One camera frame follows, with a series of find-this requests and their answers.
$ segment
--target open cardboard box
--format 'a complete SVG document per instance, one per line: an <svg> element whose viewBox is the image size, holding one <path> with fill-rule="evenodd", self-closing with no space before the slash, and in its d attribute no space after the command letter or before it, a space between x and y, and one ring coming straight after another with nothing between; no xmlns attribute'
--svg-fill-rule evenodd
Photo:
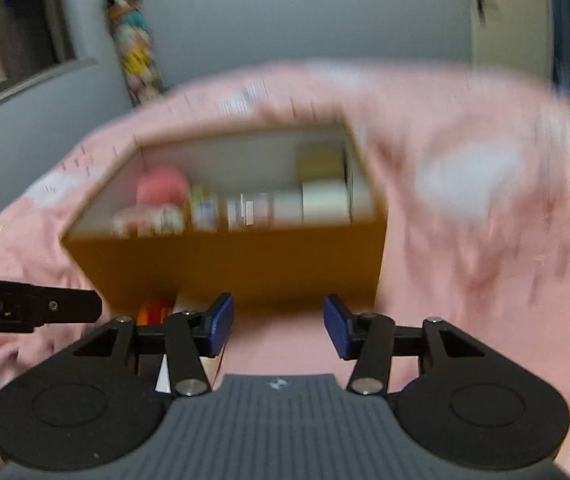
<svg viewBox="0 0 570 480"><path fill-rule="evenodd" d="M220 196L300 189L297 153L333 144L344 150L346 182L367 188L371 214L351 222L251 230L118 237L112 218L132 206L137 178L171 165ZM118 314L136 318L146 301L207 305L230 292L239 309L320 308L328 294L372 307L379 284L387 210L342 123L258 131L194 131L140 144L121 156L62 235L62 245Z"/></svg>

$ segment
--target bed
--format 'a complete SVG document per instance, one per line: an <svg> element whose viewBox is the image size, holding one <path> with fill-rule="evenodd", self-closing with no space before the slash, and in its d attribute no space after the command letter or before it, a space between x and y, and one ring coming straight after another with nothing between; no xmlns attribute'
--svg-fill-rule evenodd
<svg viewBox="0 0 570 480"><path fill-rule="evenodd" d="M311 60L198 80L89 134L0 214L0 280L91 288L59 235L132 143L243 117L257 125L343 113L389 199L375 308L441 316L533 371L570 406L570 100L501 70ZM110 317L105 306L104 319ZM0 386L84 326L0 335ZM238 317L228 373L334 373L321 312ZM417 375L393 365L391 389ZM570 473L570 433L558 456Z"/></svg>

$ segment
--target door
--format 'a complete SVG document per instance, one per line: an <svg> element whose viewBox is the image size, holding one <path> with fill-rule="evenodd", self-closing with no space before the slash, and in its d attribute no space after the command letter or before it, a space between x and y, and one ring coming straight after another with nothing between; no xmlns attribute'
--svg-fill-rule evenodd
<svg viewBox="0 0 570 480"><path fill-rule="evenodd" d="M475 65L506 66L551 80L550 0L471 0Z"/></svg>

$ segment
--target pink ball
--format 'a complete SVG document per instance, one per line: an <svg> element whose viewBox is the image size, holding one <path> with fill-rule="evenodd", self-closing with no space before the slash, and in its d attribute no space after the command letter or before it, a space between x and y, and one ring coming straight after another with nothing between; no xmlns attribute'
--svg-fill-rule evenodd
<svg viewBox="0 0 570 480"><path fill-rule="evenodd" d="M190 195L190 183L174 168L156 168L139 178L137 205L181 205Z"/></svg>

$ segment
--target screw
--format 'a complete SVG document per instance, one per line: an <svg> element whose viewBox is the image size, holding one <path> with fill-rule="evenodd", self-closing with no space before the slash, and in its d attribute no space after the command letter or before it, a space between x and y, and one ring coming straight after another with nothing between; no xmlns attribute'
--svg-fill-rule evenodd
<svg viewBox="0 0 570 480"><path fill-rule="evenodd" d="M361 377L352 381L351 389L361 395L374 395L383 389L383 383L372 377Z"/></svg>
<svg viewBox="0 0 570 480"><path fill-rule="evenodd" d="M175 389L184 397L195 397L207 391L207 384L200 379L183 379L176 383Z"/></svg>

